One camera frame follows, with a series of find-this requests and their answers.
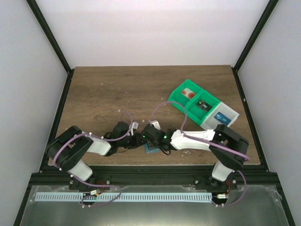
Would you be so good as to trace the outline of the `blue card holder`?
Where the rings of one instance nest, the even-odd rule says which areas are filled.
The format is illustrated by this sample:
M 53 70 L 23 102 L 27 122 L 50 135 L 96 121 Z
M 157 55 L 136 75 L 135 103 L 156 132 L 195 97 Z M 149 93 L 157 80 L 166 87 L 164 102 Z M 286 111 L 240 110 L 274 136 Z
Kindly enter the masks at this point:
M 160 152 L 159 148 L 156 148 L 155 146 L 149 146 L 148 144 L 144 144 L 144 150 L 146 154 Z

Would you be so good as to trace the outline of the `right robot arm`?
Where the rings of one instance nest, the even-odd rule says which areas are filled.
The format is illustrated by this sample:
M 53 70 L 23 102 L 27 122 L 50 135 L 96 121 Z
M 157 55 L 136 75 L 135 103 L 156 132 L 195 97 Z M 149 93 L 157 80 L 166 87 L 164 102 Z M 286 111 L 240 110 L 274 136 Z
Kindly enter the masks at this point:
M 220 182 L 226 181 L 232 172 L 242 170 L 244 162 L 250 161 L 246 155 L 249 142 L 222 124 L 204 131 L 169 129 L 166 132 L 148 124 L 142 130 L 142 138 L 166 154 L 182 149 L 210 151 L 218 160 L 211 178 Z

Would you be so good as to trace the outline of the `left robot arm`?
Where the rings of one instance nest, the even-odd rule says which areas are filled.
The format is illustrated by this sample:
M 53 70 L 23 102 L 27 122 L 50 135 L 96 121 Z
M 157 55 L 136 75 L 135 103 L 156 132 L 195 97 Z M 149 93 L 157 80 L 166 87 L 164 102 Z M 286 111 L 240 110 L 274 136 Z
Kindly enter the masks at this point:
M 137 132 L 138 123 L 128 125 L 118 122 L 113 131 L 97 137 L 83 132 L 77 126 L 71 126 L 46 147 L 46 154 L 59 170 L 66 171 L 75 178 L 87 182 L 92 169 L 84 163 L 85 153 L 95 153 L 109 157 L 115 154 L 118 148 L 136 149 L 146 143 L 141 133 Z

